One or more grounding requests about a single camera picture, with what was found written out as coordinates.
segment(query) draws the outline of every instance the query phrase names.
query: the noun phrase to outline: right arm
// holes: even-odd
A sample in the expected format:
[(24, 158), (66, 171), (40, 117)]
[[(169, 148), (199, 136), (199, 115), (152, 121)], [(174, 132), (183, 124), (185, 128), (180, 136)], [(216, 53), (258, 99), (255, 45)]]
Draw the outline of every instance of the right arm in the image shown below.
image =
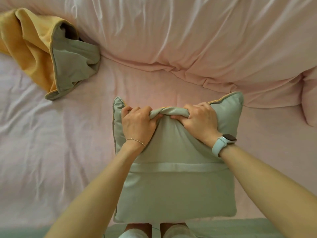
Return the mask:
[[(217, 130), (215, 111), (207, 103), (184, 108), (189, 111), (188, 118), (171, 118), (179, 120), (192, 136), (212, 148), (222, 135)], [(285, 237), (317, 237), (314, 194), (234, 144), (223, 148), (219, 156), (250, 199)]]

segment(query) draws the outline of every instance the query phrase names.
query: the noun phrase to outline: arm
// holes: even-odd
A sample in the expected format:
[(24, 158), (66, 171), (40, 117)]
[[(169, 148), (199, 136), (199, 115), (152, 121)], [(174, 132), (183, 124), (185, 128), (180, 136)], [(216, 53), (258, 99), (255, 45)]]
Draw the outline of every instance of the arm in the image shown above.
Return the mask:
[[(150, 120), (150, 111), (150, 107), (122, 109), (122, 126), (127, 139), (134, 138), (148, 144), (156, 129), (156, 121), (161, 117), (156, 116)], [(127, 140), (103, 172), (53, 224), (45, 238), (100, 238), (117, 206), (130, 167), (143, 149), (142, 144)]]
[[(179, 120), (189, 133), (209, 147), (222, 134), (217, 116), (207, 103), (186, 105), (189, 117)], [(317, 237), (317, 197), (236, 145), (228, 145), (220, 157), (260, 211), (286, 237)]]

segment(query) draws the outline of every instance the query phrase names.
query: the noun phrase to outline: light blue watch band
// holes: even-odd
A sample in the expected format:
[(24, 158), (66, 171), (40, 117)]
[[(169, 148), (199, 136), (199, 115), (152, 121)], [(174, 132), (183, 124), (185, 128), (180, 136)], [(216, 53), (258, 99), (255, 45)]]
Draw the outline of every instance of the light blue watch band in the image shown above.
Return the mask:
[(215, 145), (212, 147), (212, 153), (219, 157), (220, 151), (227, 146), (227, 144), (234, 144), (236, 141), (227, 140), (224, 136), (217, 139)]

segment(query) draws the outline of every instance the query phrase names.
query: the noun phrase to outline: leg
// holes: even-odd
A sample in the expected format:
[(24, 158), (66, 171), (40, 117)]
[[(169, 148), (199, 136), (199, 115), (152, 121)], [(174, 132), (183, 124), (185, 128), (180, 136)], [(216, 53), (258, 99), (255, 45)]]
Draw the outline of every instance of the leg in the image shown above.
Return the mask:
[(152, 238), (152, 225), (151, 224), (127, 224), (124, 232), (130, 229), (138, 229), (144, 231), (145, 234)]
[(186, 223), (178, 223), (178, 224), (170, 224), (170, 223), (161, 223), (160, 226), (160, 230), (161, 230), (161, 238), (163, 238), (163, 236), (165, 235), (165, 232), (171, 228), (173, 225), (184, 225), (186, 227), (188, 227), (186, 225)]

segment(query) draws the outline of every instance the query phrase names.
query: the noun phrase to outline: white shorts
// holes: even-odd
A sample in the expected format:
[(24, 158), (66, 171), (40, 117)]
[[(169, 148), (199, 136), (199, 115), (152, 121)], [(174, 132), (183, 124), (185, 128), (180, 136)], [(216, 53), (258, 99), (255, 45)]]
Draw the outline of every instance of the white shorts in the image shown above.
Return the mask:
[[(123, 232), (119, 238), (148, 238), (144, 231), (130, 229)], [(173, 225), (164, 234), (163, 238), (197, 238), (191, 230), (184, 225)]]

